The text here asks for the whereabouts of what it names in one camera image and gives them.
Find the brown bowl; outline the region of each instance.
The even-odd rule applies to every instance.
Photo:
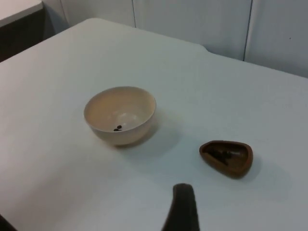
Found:
[[[241,178],[249,171],[253,152],[248,144],[234,141],[211,141],[199,153],[214,169],[231,178]]]

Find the white countertop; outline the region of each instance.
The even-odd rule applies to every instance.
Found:
[[[125,85],[155,96],[158,127],[117,149],[82,114]],[[90,19],[0,64],[0,214],[20,231],[157,231],[185,182],[203,231],[306,230],[307,117],[308,79]],[[249,144],[248,175],[210,168],[210,140]]]
[[[0,27],[43,9],[40,0],[0,0]]]

